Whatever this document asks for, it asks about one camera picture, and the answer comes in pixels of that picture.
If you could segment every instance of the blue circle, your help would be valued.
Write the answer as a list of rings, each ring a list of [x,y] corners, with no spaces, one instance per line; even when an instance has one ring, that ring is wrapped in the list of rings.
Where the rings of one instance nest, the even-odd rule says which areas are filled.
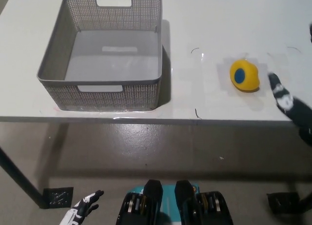
[[[239,68],[235,71],[234,79],[236,83],[242,83],[245,80],[245,71]]]

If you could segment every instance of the yellow toy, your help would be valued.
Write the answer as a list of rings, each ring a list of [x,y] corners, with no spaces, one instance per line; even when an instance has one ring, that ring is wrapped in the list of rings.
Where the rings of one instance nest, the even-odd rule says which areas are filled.
[[[260,85],[257,67],[244,59],[232,64],[230,78],[234,86],[243,92],[255,92]]]

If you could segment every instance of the floor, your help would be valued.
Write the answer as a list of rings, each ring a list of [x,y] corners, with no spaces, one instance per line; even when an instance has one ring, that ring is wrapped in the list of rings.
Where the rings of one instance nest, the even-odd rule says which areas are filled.
[[[0,0],[0,12],[7,0]],[[128,190],[148,179],[189,179],[220,191],[235,225],[308,225],[275,217],[266,194],[312,190],[312,149],[293,127],[0,123],[0,146],[38,188],[74,187],[73,203],[105,191],[84,225],[113,225]],[[0,169],[0,224],[57,225]]]

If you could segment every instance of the gray plastic basket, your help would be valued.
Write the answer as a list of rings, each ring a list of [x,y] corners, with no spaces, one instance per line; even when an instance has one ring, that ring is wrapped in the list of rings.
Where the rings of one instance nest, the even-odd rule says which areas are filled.
[[[38,79],[62,110],[155,109],[162,1],[100,1],[63,0]]]

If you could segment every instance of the white tabletop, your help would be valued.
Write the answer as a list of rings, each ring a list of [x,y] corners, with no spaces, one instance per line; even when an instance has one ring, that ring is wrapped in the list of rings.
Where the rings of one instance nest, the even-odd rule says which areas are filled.
[[[268,71],[312,105],[311,0],[163,0],[171,100],[148,112],[61,111],[36,77],[61,2],[9,0],[0,15],[0,121],[287,121]],[[246,53],[259,69],[260,91],[252,94],[229,79],[231,63]]]

